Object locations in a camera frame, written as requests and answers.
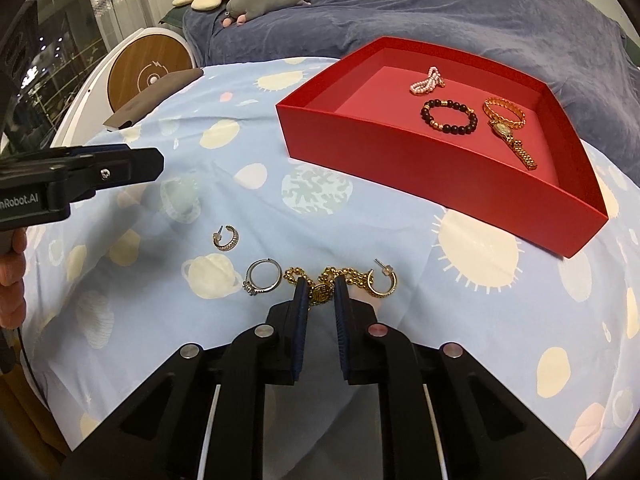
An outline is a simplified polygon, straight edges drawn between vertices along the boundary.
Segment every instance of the black bead bracelet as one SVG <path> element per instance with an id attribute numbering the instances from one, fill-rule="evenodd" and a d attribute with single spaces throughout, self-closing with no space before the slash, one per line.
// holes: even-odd
<path id="1" fill-rule="evenodd" d="M 438 124 L 433 118 L 433 116 L 431 115 L 431 108 L 441 107 L 441 106 L 444 106 L 447 108 L 453 108 L 454 110 L 459 110 L 461 112 L 464 112 L 469 117 L 469 124 L 467 126 L 452 126 L 450 124 Z M 425 102 L 424 106 L 422 107 L 422 110 L 420 111 L 420 115 L 424 119 L 424 122 L 427 123 L 431 128 L 446 134 L 453 134 L 453 135 L 471 134 L 478 127 L 478 116 L 476 116 L 474 111 L 468 106 L 454 102 L 451 99 L 449 101 L 432 99 L 430 101 Z"/>

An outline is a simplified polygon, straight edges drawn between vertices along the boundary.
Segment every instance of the blue bedspread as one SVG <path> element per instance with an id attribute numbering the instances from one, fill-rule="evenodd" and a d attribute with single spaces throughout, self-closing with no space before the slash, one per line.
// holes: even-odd
<path id="1" fill-rule="evenodd" d="M 548 83 L 580 137 L 640 184 L 640 72 L 625 53 L 620 26 L 586 0 L 312 0 L 226 29 L 221 13 L 184 16 L 202 66 L 340 58 L 380 36 L 513 66 Z"/>
<path id="2" fill-rule="evenodd" d="M 398 290 L 354 297 L 417 343 L 463 344 L 594 471 L 640 403 L 640 189 L 586 145 L 611 220 L 567 260 L 292 160 L 274 105 L 332 62 L 206 68 L 139 125 L 93 141 L 158 147 L 157 182 L 100 191 L 68 220 L 30 229 L 26 349 L 67 441 L 75 447 L 184 343 L 229 343 L 292 297 L 289 283 L 245 293 L 253 261 L 317 276 L 366 272 L 378 258 Z M 222 224 L 240 233 L 228 253 L 211 241 Z M 300 382 L 268 391 L 266 480 L 382 478 L 376 391 L 342 380 L 336 338 L 333 305 L 313 307 Z"/>

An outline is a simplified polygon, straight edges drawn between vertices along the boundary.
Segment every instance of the red open tray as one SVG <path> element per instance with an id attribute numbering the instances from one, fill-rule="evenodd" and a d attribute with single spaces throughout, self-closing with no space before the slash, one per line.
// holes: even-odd
<path id="1" fill-rule="evenodd" d="M 409 86 L 437 66 L 445 88 L 414 96 Z M 491 130 L 482 103 L 516 103 L 514 132 L 538 168 L 527 171 Z M 430 128 L 429 99 L 476 111 L 465 136 Z M 352 174 L 473 216 L 562 256 L 573 256 L 607 221 L 587 155 L 553 92 L 498 62 L 419 41 L 380 38 L 336 62 L 276 105 L 292 158 Z M 509 117 L 503 108 L 495 110 Z M 440 123 L 466 115 L 435 108 Z"/>

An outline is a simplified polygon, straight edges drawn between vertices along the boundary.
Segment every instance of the silver ring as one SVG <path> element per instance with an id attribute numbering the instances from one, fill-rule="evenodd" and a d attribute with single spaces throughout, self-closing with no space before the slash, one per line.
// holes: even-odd
<path id="1" fill-rule="evenodd" d="M 259 286 L 256 286 L 251 276 L 252 272 L 254 272 L 255 267 L 257 267 L 260 264 L 275 265 L 276 268 L 278 269 L 278 279 L 276 280 L 275 283 L 273 283 L 273 285 L 270 285 L 266 288 L 260 288 Z M 267 258 L 266 260 L 258 260 L 257 262 L 253 262 L 249 266 L 249 268 L 246 270 L 246 277 L 244 279 L 244 283 L 242 284 L 242 288 L 244 288 L 244 290 L 246 290 L 251 296 L 255 296 L 256 294 L 264 294 L 265 292 L 271 292 L 272 290 L 275 290 L 278 287 L 278 285 L 280 285 L 281 281 L 282 281 L 282 267 L 276 260 Z"/>

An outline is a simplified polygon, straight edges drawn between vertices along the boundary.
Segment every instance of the human hand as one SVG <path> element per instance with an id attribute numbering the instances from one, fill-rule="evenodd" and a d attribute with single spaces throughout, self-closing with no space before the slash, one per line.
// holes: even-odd
<path id="1" fill-rule="evenodd" d="M 16 229 L 13 239 L 14 250 L 0 255 L 0 326 L 9 330 L 18 328 L 27 313 L 22 281 L 26 270 L 26 248 L 26 229 Z"/>

